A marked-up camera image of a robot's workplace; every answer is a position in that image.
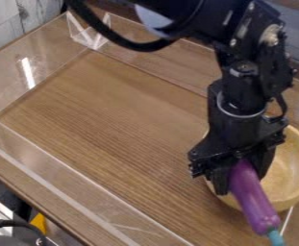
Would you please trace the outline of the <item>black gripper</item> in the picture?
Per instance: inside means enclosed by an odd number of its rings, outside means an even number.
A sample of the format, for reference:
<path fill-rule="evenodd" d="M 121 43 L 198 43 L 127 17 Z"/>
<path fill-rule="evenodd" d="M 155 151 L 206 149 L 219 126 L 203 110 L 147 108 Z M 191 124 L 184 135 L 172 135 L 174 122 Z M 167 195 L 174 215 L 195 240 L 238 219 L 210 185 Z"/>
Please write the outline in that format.
<path fill-rule="evenodd" d="M 232 114 L 224 106 L 222 80 L 208 86 L 208 131 L 187 153 L 194 178 L 211 179 L 216 195 L 228 193 L 231 167 L 247 159 L 263 179 L 270 169 L 276 146 L 284 143 L 283 115 L 268 117 L 266 109 L 255 114 Z"/>

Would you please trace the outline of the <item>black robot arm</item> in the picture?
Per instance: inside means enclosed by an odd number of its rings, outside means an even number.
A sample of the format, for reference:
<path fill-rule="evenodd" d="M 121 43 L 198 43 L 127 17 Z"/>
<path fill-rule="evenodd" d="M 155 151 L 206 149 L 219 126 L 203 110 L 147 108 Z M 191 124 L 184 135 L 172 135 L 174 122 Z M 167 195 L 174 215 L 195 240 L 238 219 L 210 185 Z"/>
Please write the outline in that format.
<path fill-rule="evenodd" d="M 155 52 L 184 37 L 214 46 L 222 77 L 208 86 L 210 130 L 188 151 L 188 168 L 194 177 L 206 177 L 218 195 L 228 193 L 238 160 L 248 159 L 263 178 L 287 126 L 282 114 L 266 111 L 271 102 L 287 110 L 283 92 L 296 72 L 284 50 L 280 13 L 263 0 L 127 0 L 158 36 L 135 42 L 104 24 L 85 0 L 65 2 L 88 26 L 128 50 Z"/>

